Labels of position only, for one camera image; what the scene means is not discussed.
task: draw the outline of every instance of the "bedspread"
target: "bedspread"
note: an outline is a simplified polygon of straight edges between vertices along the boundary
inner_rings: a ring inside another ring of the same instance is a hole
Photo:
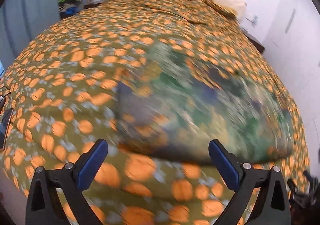
[[[306,188],[296,104],[233,11],[212,0],[105,0],[46,29],[0,84],[12,92],[4,110],[14,108],[0,159],[26,196],[37,166],[61,168],[107,140],[84,192],[103,223],[214,222],[233,192],[210,165],[213,138]]]

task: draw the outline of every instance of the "silver screw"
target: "silver screw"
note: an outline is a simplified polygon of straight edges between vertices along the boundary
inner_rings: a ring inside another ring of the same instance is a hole
[[[38,166],[37,168],[36,168],[36,172],[42,172],[43,171],[43,167],[42,166]]]
[[[275,171],[275,172],[280,172],[280,168],[275,165],[275,166],[273,167],[273,171]]]
[[[242,166],[244,167],[244,169],[247,169],[247,170],[251,168],[251,164],[249,163],[244,163]]]
[[[71,169],[73,167],[73,163],[66,163],[64,167],[65,169]]]

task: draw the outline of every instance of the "blue gripper pad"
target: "blue gripper pad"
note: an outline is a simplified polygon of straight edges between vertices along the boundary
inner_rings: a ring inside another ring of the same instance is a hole
[[[103,140],[79,171],[77,184],[79,191],[84,191],[89,188],[107,154],[108,143]]]
[[[209,156],[217,167],[221,177],[230,190],[237,191],[240,187],[239,174],[225,156],[228,152],[223,152],[221,148],[212,140],[209,144]]]

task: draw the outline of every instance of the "smartphone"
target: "smartphone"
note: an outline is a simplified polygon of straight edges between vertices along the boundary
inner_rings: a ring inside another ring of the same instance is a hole
[[[12,118],[13,108],[7,109],[3,113],[3,118],[0,123],[0,151],[3,151],[5,148],[5,140],[7,138],[9,124]]]

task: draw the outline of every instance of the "blue curtain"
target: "blue curtain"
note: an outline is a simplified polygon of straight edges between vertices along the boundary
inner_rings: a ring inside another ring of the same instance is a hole
[[[38,34],[60,20],[58,0],[5,0],[0,7],[0,73]]]

